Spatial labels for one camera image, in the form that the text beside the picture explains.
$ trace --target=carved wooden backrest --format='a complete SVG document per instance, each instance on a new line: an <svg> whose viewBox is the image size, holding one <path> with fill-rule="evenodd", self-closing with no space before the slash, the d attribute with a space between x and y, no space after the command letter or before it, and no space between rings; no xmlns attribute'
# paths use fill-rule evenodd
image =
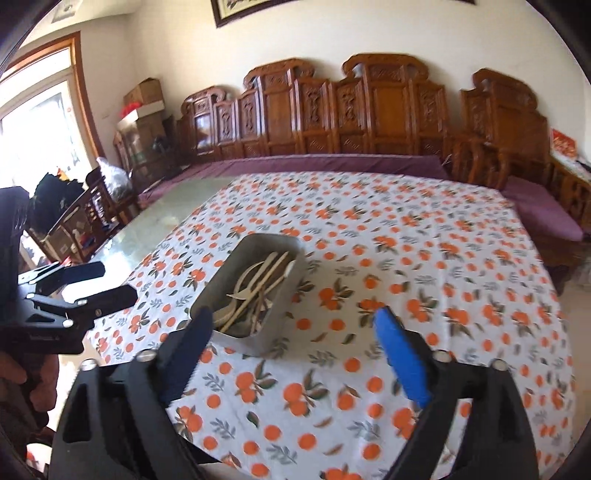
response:
<svg viewBox="0 0 591 480"><path fill-rule="evenodd" d="M181 149L195 160L307 153L435 154L450 150L445 89L418 59L359 54L338 82L288 59L252 69L236 99L220 87L181 106Z"/></svg>
<svg viewBox="0 0 591 480"><path fill-rule="evenodd" d="M472 79L475 88L462 91L467 130L506 151L513 175L546 184L548 121L537 111L535 93L524 82L494 70L479 70Z"/></svg>

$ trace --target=tablecloth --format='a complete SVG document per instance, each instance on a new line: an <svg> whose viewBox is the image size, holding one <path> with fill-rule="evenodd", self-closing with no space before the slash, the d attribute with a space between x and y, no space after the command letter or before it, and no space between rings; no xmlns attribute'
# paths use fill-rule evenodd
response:
<svg viewBox="0 0 591 480"><path fill-rule="evenodd" d="M419 414L374 337L372 314L386 304L460 362L506 360L540 471L568 454L575 381L556 292L515 213L481 187L383 174L239 177L132 273L138 303L91 332L105 361L183 328L251 232L299 237L308 274L264 358L204 351L169 409L189 441L257 478L382 478ZM434 478L449 472L469 412L461 401Z"/></svg>

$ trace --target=metal bolt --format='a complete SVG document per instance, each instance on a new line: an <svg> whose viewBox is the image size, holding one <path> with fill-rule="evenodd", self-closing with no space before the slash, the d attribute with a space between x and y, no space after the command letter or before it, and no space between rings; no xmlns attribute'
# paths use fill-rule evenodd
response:
<svg viewBox="0 0 591 480"><path fill-rule="evenodd" d="M154 358L156 358L156 350L152 350L152 349L148 349L148 350L142 350L140 353L137 354L137 356L135 357L135 359L138 362L151 362L152 360L154 360Z"/></svg>
<svg viewBox="0 0 591 480"><path fill-rule="evenodd" d="M507 370L509 370L509 365L507 365L507 362L499 358L492 361L491 367L495 370L498 370L499 372L506 372Z"/></svg>
<svg viewBox="0 0 591 480"><path fill-rule="evenodd" d="M80 370L84 370L84 372L88 372L89 370L93 370L98 366L99 366L99 364L96 360L94 360L93 358L89 358L87 360L84 360L80 364Z"/></svg>
<svg viewBox="0 0 591 480"><path fill-rule="evenodd" d="M444 364L448 364L452 361L452 356L445 350L437 350L436 352L433 352L433 358Z"/></svg>

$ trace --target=gray plastic box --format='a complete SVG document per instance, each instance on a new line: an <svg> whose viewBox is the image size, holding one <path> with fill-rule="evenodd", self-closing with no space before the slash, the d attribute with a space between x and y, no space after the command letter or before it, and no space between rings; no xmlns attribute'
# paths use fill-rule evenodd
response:
<svg viewBox="0 0 591 480"><path fill-rule="evenodd" d="M227 294L233 293L238 277L252 264L262 262L272 252L278 252L279 255L289 252L294 265L287 278L275 289L272 297L273 305L267 311L261 329L254 335L244 338L236 338L214 330L213 343L247 355L261 356L271 349L273 340L281 335L285 313L307 270L303 244L293 236L253 233L240 240L199 294L191 306L190 315L193 320L202 307L209 307L214 312L226 306L230 300Z"/></svg>

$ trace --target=wooden door frame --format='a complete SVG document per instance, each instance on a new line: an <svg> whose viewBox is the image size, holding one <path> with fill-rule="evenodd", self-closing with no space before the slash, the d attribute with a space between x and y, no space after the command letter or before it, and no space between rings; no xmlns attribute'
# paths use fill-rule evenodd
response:
<svg viewBox="0 0 591 480"><path fill-rule="evenodd" d="M76 94L82 110L82 120L84 125L79 125L80 128L86 130L86 136L90 139L90 148L94 157L104 157L105 151L100 143L99 134L96 130L95 119L92 116L90 110L90 101L88 100L88 92L86 91L86 81L84 79L84 69L82 67L82 48L80 46L80 31L65 35L63 37L52 40L51 42L40 45L39 47L31 50L23 56L12 61L5 72L7 79L14 75L19 70L23 69L47 57L55 52L68 48L70 51L70 59L72 61L72 69L74 72L74 84L76 85L76 91L72 94Z"/></svg>

